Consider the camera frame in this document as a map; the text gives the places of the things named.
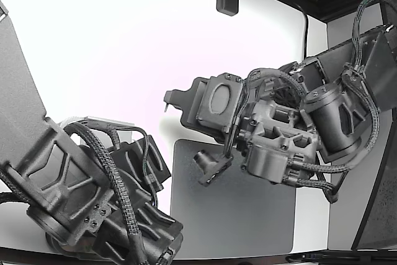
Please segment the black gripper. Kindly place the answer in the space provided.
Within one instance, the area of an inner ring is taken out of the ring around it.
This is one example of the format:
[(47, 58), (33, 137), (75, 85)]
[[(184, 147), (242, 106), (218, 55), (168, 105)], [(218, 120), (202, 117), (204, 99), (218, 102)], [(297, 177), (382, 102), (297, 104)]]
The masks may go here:
[[(147, 172), (151, 175), (154, 190), (159, 192), (164, 189), (163, 183), (171, 177), (171, 173), (153, 137), (149, 136), (148, 140)], [(121, 142), (118, 150), (111, 146), (110, 155), (120, 169), (135, 178), (146, 191), (150, 191), (143, 173), (144, 149), (145, 139), (141, 138), (133, 143)], [(130, 254), (125, 221), (114, 197), (109, 205), (112, 213), (96, 232), (92, 250), (101, 258), (113, 261), (115, 264), (136, 264)], [(149, 202), (138, 204), (138, 208), (134, 211), (141, 231), (147, 263), (171, 264), (181, 248), (183, 224), (151, 206)]]
[[(185, 128), (211, 137), (229, 132), (243, 90), (243, 80), (233, 74), (198, 77), (186, 91), (166, 91), (164, 102), (182, 111)], [(237, 150), (246, 171), (274, 184), (287, 177), (308, 179), (294, 161), (313, 163), (319, 135), (303, 109), (275, 102), (251, 102), (244, 109), (237, 135)]]

